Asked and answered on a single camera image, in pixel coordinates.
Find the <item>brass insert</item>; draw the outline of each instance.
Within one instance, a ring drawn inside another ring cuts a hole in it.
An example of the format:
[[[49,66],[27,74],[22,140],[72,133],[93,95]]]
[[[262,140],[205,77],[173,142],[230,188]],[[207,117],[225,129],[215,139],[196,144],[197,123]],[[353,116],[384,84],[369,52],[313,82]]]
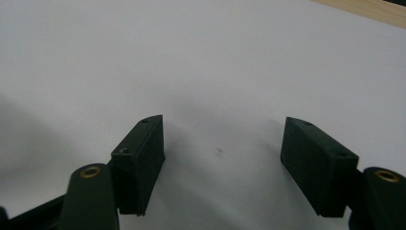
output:
[[[92,166],[92,167],[82,170],[80,172],[80,176],[83,178],[91,178],[91,177],[98,175],[101,171],[102,171],[101,168]]]
[[[378,170],[378,171],[375,171],[375,175],[388,182],[392,182],[392,183],[399,182],[399,176],[397,176],[395,173],[390,172],[390,171]]]

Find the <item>wooden edge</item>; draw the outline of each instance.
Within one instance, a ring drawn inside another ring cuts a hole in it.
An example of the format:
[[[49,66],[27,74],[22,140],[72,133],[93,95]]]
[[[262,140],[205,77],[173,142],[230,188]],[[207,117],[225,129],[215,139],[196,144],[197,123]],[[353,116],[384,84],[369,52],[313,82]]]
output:
[[[383,0],[313,0],[406,29],[406,7]]]

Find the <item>black plastic part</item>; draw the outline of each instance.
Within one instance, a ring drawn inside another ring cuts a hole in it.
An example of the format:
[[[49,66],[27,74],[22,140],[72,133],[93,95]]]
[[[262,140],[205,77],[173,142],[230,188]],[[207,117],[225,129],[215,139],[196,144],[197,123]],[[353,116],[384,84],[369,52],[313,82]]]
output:
[[[9,229],[9,217],[7,216],[7,212],[3,207],[0,207],[0,229]]]
[[[121,214],[144,215],[165,161],[162,115],[139,122],[111,153]]]
[[[313,124],[286,118],[281,161],[317,215],[341,218],[358,156]]]
[[[113,181],[108,166],[92,164],[72,174],[57,229],[119,229]]]
[[[365,205],[365,175],[356,171],[355,174],[349,176],[347,188],[347,203],[352,210],[349,221],[350,230],[375,230]]]
[[[54,230],[59,222],[64,195],[48,201],[24,214],[10,219],[11,230]]]
[[[364,170],[363,197],[375,229],[406,229],[406,179],[381,168]]]

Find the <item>white table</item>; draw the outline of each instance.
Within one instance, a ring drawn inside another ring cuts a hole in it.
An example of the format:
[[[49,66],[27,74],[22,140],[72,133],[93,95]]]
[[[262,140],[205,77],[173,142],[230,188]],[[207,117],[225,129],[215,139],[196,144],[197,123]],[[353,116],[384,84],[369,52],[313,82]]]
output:
[[[348,229],[280,162],[286,116],[406,174],[406,30],[311,1],[2,1],[0,205],[66,192],[141,119],[165,162],[122,229]]]

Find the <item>small mark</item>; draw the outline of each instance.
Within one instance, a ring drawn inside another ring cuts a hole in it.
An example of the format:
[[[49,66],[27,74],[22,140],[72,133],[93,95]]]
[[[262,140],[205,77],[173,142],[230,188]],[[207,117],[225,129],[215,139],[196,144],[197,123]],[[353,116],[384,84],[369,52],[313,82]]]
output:
[[[122,148],[119,150],[120,153],[129,153],[129,149],[128,148]]]
[[[215,156],[216,156],[218,159],[222,159],[223,156],[224,156],[224,154],[225,154],[225,152],[224,152],[223,149],[221,149],[221,148],[217,148],[216,151],[215,151]]]

